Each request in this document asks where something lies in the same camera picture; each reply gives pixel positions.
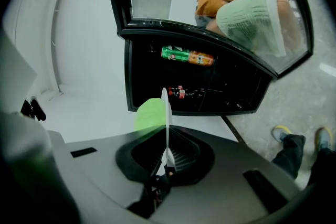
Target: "leg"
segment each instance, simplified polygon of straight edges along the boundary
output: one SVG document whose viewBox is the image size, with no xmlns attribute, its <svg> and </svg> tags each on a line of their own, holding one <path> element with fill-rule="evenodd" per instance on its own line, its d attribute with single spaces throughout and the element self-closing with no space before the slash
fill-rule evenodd
<svg viewBox="0 0 336 224">
<path fill-rule="evenodd" d="M 286 134 L 281 141 L 284 148 L 272 162 L 295 179 L 302 163 L 303 146 L 306 138 L 303 135 Z"/>
<path fill-rule="evenodd" d="M 317 131 L 317 160 L 311 169 L 308 185 L 335 176 L 336 153 L 331 149 L 332 134 L 328 128 Z"/>
</svg>

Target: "white floor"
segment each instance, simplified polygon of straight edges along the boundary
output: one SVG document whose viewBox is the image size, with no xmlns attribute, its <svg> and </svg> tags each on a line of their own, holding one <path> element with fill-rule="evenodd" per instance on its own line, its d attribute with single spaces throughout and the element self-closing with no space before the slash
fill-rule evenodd
<svg viewBox="0 0 336 224">
<path fill-rule="evenodd" d="M 66 143 L 132 132 L 124 85 L 124 41 L 110 0 L 60 0 L 55 20 L 60 97 L 44 105 L 46 129 Z M 173 124 L 236 141 L 220 117 L 174 116 Z"/>
</svg>

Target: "sneaker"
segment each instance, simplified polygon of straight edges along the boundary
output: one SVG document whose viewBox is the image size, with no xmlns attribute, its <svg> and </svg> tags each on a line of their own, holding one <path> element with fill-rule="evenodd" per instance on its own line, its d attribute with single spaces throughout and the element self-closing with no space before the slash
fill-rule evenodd
<svg viewBox="0 0 336 224">
<path fill-rule="evenodd" d="M 278 125 L 273 128 L 271 134 L 276 141 L 278 141 L 279 143 L 283 143 L 283 139 L 286 137 L 286 135 L 292 133 L 286 126 Z"/>
<path fill-rule="evenodd" d="M 323 148 L 331 149 L 332 143 L 332 133 L 327 127 L 322 127 L 317 130 L 315 143 L 318 151 L 321 151 Z"/>
</svg>

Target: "green object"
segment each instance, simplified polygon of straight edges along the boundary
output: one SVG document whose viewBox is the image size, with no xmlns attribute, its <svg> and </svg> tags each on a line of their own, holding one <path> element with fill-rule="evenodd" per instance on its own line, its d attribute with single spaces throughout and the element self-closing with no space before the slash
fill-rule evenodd
<svg viewBox="0 0 336 224">
<path fill-rule="evenodd" d="M 189 59 L 189 54 L 189 50 L 184 50 L 175 46 L 163 46 L 161 51 L 162 58 L 180 62 L 187 62 Z"/>
<path fill-rule="evenodd" d="M 160 98 L 151 98 L 144 102 L 137 111 L 134 130 L 166 125 L 165 104 Z"/>
</svg>

